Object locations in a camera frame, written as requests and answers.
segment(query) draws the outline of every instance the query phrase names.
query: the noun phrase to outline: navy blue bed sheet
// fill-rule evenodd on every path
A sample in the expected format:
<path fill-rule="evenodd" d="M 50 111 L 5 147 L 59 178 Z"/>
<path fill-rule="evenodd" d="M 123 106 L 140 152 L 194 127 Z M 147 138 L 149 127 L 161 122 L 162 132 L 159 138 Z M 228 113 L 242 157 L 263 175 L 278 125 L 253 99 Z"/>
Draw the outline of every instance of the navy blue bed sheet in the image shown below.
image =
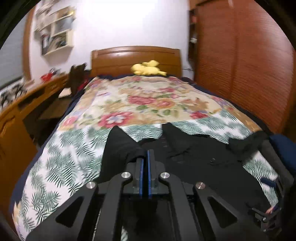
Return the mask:
<path fill-rule="evenodd" d="M 120 79 L 120 78 L 124 78 L 127 76 L 133 76 L 133 74 L 125 74 L 125 75 L 119 75 L 119 76 L 111 76 L 111 75 L 99 75 L 98 77 L 100 78 L 104 78 L 104 79 L 109 79 L 109 80 L 115 80 L 115 79 Z M 207 94 L 213 95 L 213 96 L 217 96 L 220 97 L 218 95 L 216 95 L 215 93 L 210 92 L 209 90 L 198 86 L 194 81 L 192 81 L 191 79 L 187 78 L 187 77 L 182 77 L 181 78 L 182 81 L 189 83 L 192 87 L 205 92 Z M 53 132 L 51 133 L 51 135 L 47 138 L 47 140 L 44 142 L 44 144 L 42 145 L 42 147 L 38 150 L 37 154 L 35 155 L 35 157 L 33 158 L 33 160 L 30 162 L 30 164 L 28 165 L 28 167 L 26 168 L 26 170 L 24 171 L 24 173 L 22 174 L 22 176 L 19 178 L 18 182 L 15 185 L 15 188 L 12 192 L 12 196 L 10 198 L 10 203 L 9 203 L 9 215 L 13 212 L 13 206 L 14 203 L 19 203 L 21 197 L 22 197 L 22 192 L 26 183 L 26 179 L 29 175 L 29 171 L 30 169 L 33 167 L 33 165 L 36 163 L 36 161 L 39 159 L 39 157 L 41 156 L 43 149 L 45 147 L 45 145 L 47 144 L 47 142 L 50 140 L 50 138 L 52 137 L 52 135 L 54 134 L 54 132 L 57 130 L 59 124 L 61 123 L 61 121 L 66 117 L 66 115 L 68 115 L 76 106 L 76 104 L 78 103 L 78 101 L 80 100 L 81 96 L 84 94 L 84 90 L 79 91 L 74 97 L 72 102 L 69 104 L 69 107 L 67 109 L 67 111 L 65 112 L 65 114 L 63 115 L 63 117 L 61 118 L 61 120 L 58 122 L 58 124 L 56 125 L 55 129 L 53 130 Z M 247 115 L 248 117 L 250 117 L 254 122 L 256 122 L 263 131 L 265 131 L 268 135 L 271 135 L 272 132 L 268 129 L 267 125 L 258 117 L 254 116 L 253 114 L 251 114 L 250 112 L 248 112 L 247 110 L 237 106 L 236 104 L 232 103 L 239 111 L 243 112 L 245 115 Z"/>

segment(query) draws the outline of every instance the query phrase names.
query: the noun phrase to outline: yellow stuffed toy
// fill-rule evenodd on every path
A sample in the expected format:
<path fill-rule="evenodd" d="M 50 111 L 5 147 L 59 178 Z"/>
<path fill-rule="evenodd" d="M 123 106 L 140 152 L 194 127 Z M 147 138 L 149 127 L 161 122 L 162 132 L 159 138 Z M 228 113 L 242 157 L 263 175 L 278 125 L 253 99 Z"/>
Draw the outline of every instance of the yellow stuffed toy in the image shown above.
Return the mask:
<path fill-rule="evenodd" d="M 166 76 L 166 72 L 160 71 L 156 66 L 159 63 L 155 60 L 151 60 L 149 62 L 143 62 L 142 64 L 134 64 L 131 67 L 131 71 L 136 75 L 156 75 L 161 74 Z"/>

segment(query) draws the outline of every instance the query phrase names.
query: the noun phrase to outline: silver bolt head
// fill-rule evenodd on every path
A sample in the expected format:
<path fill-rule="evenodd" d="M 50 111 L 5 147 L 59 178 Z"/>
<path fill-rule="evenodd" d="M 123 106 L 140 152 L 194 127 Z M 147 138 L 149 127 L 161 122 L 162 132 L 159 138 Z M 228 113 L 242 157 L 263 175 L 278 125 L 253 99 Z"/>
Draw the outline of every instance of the silver bolt head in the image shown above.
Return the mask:
<path fill-rule="evenodd" d="M 170 174 L 167 173 L 167 172 L 163 172 L 163 173 L 160 174 L 160 176 L 161 176 L 161 178 L 163 178 L 163 179 L 167 179 L 167 178 L 170 177 Z"/>
<path fill-rule="evenodd" d="M 129 172 L 123 172 L 123 173 L 121 174 L 121 176 L 122 176 L 123 178 L 129 178 L 129 177 L 131 176 L 131 174 L 130 174 Z"/>
<path fill-rule="evenodd" d="M 96 186 L 96 183 L 95 182 L 88 182 L 86 184 L 86 187 L 89 188 L 89 189 L 93 189 L 95 186 Z"/>
<path fill-rule="evenodd" d="M 203 182 L 197 182 L 195 184 L 197 189 L 204 189 L 205 188 L 205 184 Z"/>

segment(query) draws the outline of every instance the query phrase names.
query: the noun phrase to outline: window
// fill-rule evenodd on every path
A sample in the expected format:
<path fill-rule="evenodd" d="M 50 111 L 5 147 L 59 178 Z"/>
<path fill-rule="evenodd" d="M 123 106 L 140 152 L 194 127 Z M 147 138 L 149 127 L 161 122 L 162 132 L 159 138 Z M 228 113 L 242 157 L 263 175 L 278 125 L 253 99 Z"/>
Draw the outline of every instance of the window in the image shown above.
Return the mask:
<path fill-rule="evenodd" d="M 22 42 L 27 15 L 16 25 L 0 49 L 0 90 L 20 79 L 22 71 Z"/>

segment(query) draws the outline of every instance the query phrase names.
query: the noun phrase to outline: wardrobe door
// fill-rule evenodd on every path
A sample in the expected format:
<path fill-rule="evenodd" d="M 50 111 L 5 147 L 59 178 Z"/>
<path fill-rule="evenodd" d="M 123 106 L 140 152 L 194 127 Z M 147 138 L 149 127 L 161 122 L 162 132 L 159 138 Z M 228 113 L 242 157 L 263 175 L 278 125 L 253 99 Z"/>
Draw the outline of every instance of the wardrobe door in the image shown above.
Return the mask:
<path fill-rule="evenodd" d="M 232 0 L 213 0 L 197 6 L 197 66 L 195 82 L 230 97 L 236 48 Z"/>
<path fill-rule="evenodd" d="M 230 100 L 262 119 L 273 132 L 285 120 L 294 49 L 281 28 L 254 0 L 233 0 L 237 63 Z"/>

